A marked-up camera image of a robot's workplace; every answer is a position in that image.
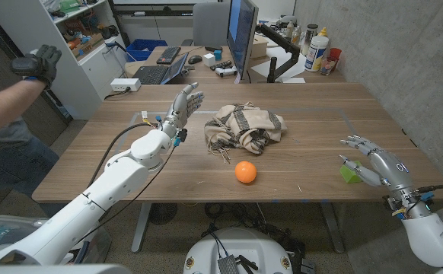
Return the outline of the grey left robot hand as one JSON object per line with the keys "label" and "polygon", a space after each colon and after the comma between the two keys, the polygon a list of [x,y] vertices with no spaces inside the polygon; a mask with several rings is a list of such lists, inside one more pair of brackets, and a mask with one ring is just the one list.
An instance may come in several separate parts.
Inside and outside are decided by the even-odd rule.
{"label": "grey left robot hand", "polygon": [[198,82],[193,82],[176,94],[162,123],[162,131],[170,138],[173,138],[178,131],[183,129],[188,118],[200,108],[204,94],[202,91],[193,93],[193,90],[198,86]]}

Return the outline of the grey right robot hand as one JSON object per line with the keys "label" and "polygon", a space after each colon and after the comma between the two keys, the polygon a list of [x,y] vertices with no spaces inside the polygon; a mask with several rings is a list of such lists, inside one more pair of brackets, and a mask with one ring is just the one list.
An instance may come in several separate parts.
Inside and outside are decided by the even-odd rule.
{"label": "grey right robot hand", "polygon": [[383,149],[373,141],[358,135],[340,140],[343,145],[359,150],[365,155],[372,169],[340,155],[343,164],[370,186],[385,186],[390,195],[384,200],[388,208],[401,220],[424,218],[432,214],[422,196],[413,187],[413,180],[406,165],[393,153]]}

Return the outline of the person's gloved hand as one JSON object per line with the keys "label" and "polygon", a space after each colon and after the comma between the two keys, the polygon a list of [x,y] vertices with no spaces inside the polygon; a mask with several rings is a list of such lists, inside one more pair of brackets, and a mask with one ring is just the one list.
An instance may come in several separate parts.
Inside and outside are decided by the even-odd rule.
{"label": "person's gloved hand", "polygon": [[43,82],[48,90],[56,78],[56,65],[62,57],[62,51],[55,46],[43,44],[34,53],[28,53],[11,61],[11,71],[25,79]]}

